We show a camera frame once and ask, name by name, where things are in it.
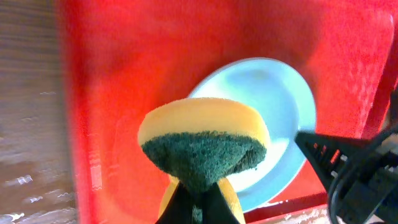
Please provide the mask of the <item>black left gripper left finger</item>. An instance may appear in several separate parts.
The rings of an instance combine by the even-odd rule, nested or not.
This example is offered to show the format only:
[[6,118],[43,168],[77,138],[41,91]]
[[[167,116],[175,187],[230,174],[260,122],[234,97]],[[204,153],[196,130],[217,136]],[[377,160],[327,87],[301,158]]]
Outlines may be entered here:
[[170,183],[159,208],[155,224],[192,224],[193,200],[180,183]]

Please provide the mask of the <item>yellow green sponge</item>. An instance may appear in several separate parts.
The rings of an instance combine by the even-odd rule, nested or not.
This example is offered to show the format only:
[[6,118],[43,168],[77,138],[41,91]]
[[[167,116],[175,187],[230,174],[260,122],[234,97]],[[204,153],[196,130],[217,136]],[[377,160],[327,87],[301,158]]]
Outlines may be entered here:
[[190,194],[192,223],[203,223],[202,196],[214,183],[238,222],[245,222],[227,176],[257,167],[271,144],[254,108],[222,98],[173,101],[146,114],[137,140],[151,162]]

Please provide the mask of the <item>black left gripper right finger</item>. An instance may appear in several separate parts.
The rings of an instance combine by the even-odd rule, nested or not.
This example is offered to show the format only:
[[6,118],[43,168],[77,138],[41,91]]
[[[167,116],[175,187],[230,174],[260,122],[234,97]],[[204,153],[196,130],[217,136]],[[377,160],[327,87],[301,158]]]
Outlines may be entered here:
[[203,193],[201,209],[203,224],[239,224],[217,183]]

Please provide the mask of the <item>light blue plate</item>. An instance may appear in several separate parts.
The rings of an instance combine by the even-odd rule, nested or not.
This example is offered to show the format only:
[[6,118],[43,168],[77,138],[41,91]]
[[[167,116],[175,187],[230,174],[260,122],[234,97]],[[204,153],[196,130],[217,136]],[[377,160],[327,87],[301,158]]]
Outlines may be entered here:
[[271,137],[266,157],[256,168],[230,175],[228,180],[244,212],[267,206],[305,163],[294,139],[298,131],[314,132],[316,127],[315,100],[307,82],[284,62],[248,58],[219,68],[189,96],[226,98],[261,114]]

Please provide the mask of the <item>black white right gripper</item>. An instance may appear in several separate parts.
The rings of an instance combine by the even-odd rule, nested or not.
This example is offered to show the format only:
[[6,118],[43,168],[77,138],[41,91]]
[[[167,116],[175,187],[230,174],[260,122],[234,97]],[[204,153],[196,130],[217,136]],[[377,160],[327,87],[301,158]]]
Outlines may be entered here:
[[329,191],[332,223],[397,223],[397,134],[393,124],[371,140],[299,131],[295,143]]

